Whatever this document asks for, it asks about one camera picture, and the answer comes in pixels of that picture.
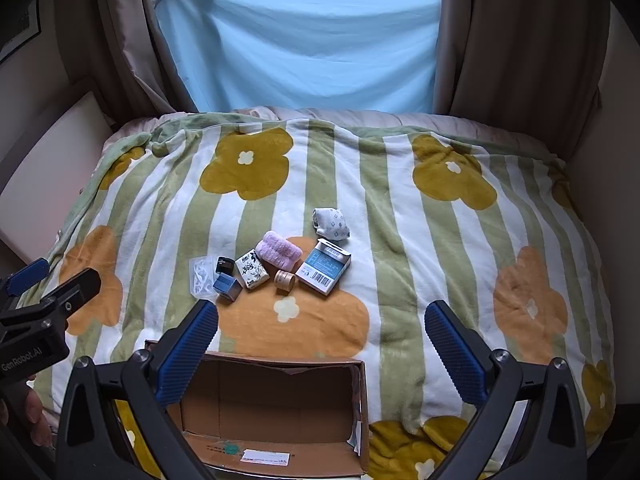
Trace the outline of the person's left hand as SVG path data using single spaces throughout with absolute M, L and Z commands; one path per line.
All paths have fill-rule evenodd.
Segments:
M 40 397 L 33 388 L 26 387 L 26 396 L 21 407 L 22 416 L 28 421 L 32 443 L 40 448 L 50 448 L 53 443 L 52 431 L 44 414 Z

